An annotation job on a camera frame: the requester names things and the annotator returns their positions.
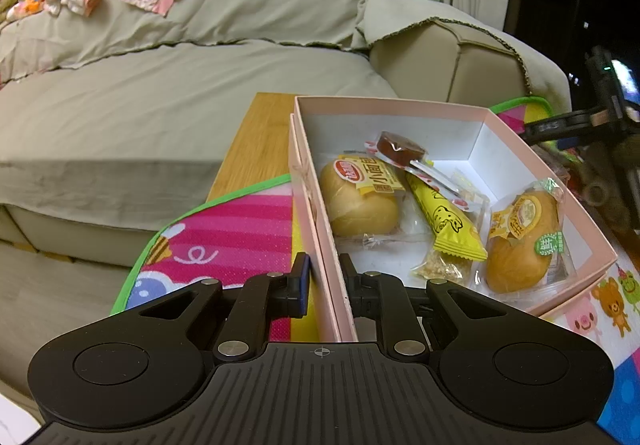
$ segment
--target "packaged bread roll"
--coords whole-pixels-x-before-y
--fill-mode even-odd
[[[562,190],[537,182],[504,210],[492,214],[486,282],[496,293],[531,288],[546,275],[554,254],[564,251],[558,213]]]
[[[334,235],[390,234],[399,221],[396,194],[404,187],[384,162],[340,155],[322,168],[320,190]]]

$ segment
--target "bread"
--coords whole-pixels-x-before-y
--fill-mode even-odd
[[[361,194],[354,183],[338,175],[334,161],[322,169],[319,182],[334,235],[390,234],[398,225],[398,202],[393,193]]]
[[[551,255],[539,255],[536,252],[536,241],[542,235],[554,234],[560,229],[558,204],[551,194],[544,190],[532,190],[518,196],[513,205],[517,207],[518,201],[527,203],[529,207],[534,205],[536,215],[522,229],[522,238],[518,239],[509,232],[506,238],[496,236],[490,239],[486,281],[496,293],[508,293],[536,285],[545,276],[552,258]],[[516,210],[513,209],[509,219],[517,220]]]

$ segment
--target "candy packet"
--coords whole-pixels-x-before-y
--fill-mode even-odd
[[[365,149],[376,158],[417,176],[463,212],[479,218],[484,216],[489,202],[487,197],[437,170],[428,159],[428,152],[412,140],[383,131],[377,141],[366,141]]]

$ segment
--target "cartoon frog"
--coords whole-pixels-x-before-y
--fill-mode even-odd
[[[640,302],[640,284],[630,270],[625,272],[620,266],[618,266],[618,281],[622,285],[622,293],[626,301],[631,304],[636,313],[640,314],[636,306]]]

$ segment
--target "yellow snack wrapper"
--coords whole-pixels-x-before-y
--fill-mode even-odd
[[[340,178],[353,183],[362,196],[369,192],[393,194],[404,191],[392,168],[377,158],[340,154],[334,161],[334,170]]]
[[[475,226],[459,208],[411,173],[406,173],[420,209],[435,235],[433,248],[472,261],[485,261],[486,250]]]

